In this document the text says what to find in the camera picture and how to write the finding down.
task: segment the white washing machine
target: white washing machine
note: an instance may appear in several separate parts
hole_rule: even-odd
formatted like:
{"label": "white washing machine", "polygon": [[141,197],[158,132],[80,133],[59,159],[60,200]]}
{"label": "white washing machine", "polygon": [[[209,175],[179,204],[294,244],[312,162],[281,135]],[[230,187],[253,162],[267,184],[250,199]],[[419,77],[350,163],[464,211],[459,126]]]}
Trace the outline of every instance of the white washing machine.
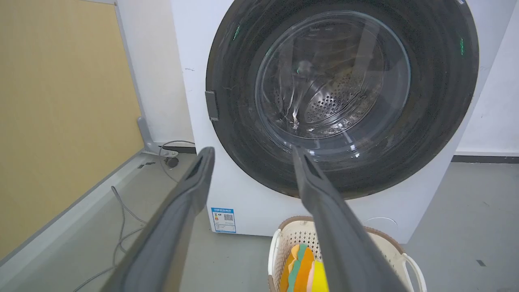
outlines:
{"label": "white washing machine", "polygon": [[172,0],[195,143],[216,149],[211,229],[272,236],[285,219],[308,215],[296,144],[365,225],[406,243],[515,4]]}

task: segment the white plastic basket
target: white plastic basket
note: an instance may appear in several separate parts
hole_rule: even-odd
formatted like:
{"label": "white plastic basket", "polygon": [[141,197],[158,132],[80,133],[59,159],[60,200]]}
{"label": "white plastic basket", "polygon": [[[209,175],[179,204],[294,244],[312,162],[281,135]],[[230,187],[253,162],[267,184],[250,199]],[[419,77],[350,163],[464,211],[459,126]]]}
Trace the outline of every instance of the white plastic basket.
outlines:
{"label": "white plastic basket", "polygon": [[[404,283],[409,291],[414,291],[411,279],[407,272],[406,262],[409,263],[416,278],[420,292],[426,292],[424,275],[420,271],[420,267],[416,262],[408,256],[403,248],[394,239],[378,230],[367,228],[375,244],[387,258],[389,264],[393,267],[396,274]],[[290,250],[294,245],[306,244],[313,251],[313,255],[317,260],[322,260],[319,242],[317,241],[316,228],[313,219],[307,216],[292,217],[283,222],[279,229],[274,233],[272,242],[270,243],[270,252],[268,255],[268,285],[271,292],[279,292],[279,282],[281,273]]]}

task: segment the wooden panel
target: wooden panel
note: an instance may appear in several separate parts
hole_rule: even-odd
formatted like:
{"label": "wooden panel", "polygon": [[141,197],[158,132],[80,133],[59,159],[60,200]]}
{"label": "wooden panel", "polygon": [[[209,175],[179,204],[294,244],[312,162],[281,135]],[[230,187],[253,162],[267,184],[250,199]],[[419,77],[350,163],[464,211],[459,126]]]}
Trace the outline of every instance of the wooden panel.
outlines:
{"label": "wooden panel", "polygon": [[143,147],[113,5],[0,1],[0,258]]}

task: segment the washing machine door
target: washing machine door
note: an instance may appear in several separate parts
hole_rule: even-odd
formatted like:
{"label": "washing machine door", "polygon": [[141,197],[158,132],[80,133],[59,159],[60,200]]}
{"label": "washing machine door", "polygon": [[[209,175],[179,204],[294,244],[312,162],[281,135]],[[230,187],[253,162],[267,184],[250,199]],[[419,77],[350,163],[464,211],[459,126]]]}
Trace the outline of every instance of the washing machine door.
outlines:
{"label": "washing machine door", "polygon": [[295,144],[354,198],[439,153],[478,61],[463,0],[236,0],[211,48],[206,100],[223,147],[258,182],[298,196]]}

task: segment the green cloth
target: green cloth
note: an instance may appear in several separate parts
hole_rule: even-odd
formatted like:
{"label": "green cloth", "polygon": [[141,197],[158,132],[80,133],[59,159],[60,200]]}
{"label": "green cloth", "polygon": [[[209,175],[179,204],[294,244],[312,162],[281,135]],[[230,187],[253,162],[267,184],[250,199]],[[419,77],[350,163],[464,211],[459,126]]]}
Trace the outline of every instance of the green cloth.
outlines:
{"label": "green cloth", "polygon": [[297,273],[299,272],[299,268],[301,268],[301,261],[305,255],[305,251],[308,245],[300,244],[299,251],[297,252],[297,259],[294,262],[294,267],[292,268],[292,272],[289,275],[289,288],[286,292],[294,292],[295,279],[297,278]]}

